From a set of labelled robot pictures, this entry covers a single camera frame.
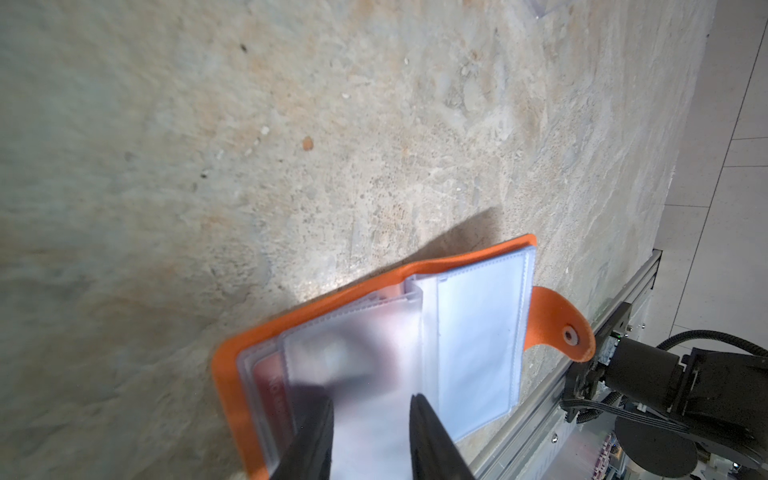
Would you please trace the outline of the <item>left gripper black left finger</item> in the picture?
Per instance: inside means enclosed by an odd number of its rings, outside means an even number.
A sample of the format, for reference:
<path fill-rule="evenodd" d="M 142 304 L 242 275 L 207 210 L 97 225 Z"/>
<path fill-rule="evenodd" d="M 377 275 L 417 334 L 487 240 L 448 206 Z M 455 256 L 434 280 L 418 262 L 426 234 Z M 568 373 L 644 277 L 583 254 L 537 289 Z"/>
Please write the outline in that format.
<path fill-rule="evenodd" d="M 334 438 L 334 405 L 322 398 L 310 411 L 271 480 L 328 480 Z"/>

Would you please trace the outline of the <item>orange card holder wallet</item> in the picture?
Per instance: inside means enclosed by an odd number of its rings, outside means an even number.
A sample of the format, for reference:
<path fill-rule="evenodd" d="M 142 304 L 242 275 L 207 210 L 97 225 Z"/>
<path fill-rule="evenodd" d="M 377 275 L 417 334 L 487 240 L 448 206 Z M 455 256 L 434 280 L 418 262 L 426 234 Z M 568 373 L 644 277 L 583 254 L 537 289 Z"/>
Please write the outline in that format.
<path fill-rule="evenodd" d="M 252 479 L 270 479 L 313 407 L 330 398 L 330 479 L 411 479 L 411 398 L 423 394 L 453 443 L 507 415 L 524 352 L 546 345 L 591 360 L 595 335 L 559 293 L 533 282 L 536 238 L 394 268 L 249 329 L 216 351 L 212 372 Z M 282 357 L 293 416 L 275 447 L 252 379 Z"/>

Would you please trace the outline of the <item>red VIP card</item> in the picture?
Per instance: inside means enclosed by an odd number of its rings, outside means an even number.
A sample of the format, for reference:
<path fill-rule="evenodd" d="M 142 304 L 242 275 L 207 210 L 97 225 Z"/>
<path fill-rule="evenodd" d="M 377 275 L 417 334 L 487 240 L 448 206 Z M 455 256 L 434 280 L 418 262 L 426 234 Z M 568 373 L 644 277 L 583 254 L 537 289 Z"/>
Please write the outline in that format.
<path fill-rule="evenodd" d="M 271 353 L 258 360 L 251 370 L 252 379 L 277 450 L 286 449 L 294 435 L 293 416 L 285 383 L 281 354 Z"/>

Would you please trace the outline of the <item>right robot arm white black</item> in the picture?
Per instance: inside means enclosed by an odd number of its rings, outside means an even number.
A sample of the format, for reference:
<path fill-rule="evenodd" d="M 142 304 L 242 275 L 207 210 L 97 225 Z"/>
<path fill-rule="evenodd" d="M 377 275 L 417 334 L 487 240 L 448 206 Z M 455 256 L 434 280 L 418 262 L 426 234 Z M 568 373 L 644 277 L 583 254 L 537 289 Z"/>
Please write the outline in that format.
<path fill-rule="evenodd" d="M 767 476 L 767 351 L 712 330 L 676 334 L 657 346 L 611 340 L 607 361 L 577 364 L 560 406 L 569 422 L 602 414 L 642 469 L 666 478 L 724 459 L 738 479 Z"/>

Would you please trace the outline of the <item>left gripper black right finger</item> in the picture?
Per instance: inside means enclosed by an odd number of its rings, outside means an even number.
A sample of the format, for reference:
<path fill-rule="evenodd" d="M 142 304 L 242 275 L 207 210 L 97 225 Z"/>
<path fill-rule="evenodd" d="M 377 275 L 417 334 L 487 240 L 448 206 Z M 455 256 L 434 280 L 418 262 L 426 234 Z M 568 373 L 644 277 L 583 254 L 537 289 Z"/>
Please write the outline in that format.
<path fill-rule="evenodd" d="M 474 476 L 423 394 L 410 402 L 409 442 L 416 480 L 473 480 Z"/>

